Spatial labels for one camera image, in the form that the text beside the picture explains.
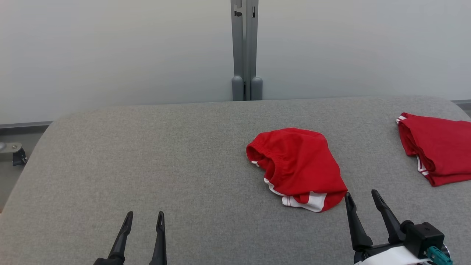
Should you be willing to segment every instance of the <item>black clamp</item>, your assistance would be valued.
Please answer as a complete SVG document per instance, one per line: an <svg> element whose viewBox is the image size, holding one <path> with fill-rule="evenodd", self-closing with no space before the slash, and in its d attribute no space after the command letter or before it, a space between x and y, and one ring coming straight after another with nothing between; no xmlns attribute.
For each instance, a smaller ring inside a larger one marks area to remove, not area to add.
<svg viewBox="0 0 471 265"><path fill-rule="evenodd" d="M94 265L123 265L126 258L124 257L124 249L126 248L126 239L131 232L133 212L128 212L121 229L114 241L108 258L98 258ZM167 265L167 250L165 242L165 221L163 212L159 212L157 218L157 239L155 240L154 253L149 265Z"/></svg>
<svg viewBox="0 0 471 265"><path fill-rule="evenodd" d="M427 222L414 225L410 220L406 220L400 224L379 192L377 190L371 190L371 195L376 209L381 212L384 224L388 230L388 243L373 246L373 241L366 234L358 218L357 206L351 194L347 192L345 195L345 205L347 207L352 248L355 251L354 264L390 248L401 246L406 247L412 254L420 259L430 256L428 249L431 247L437 247L450 258L450 253L443 244L445 236L437 228Z"/></svg>

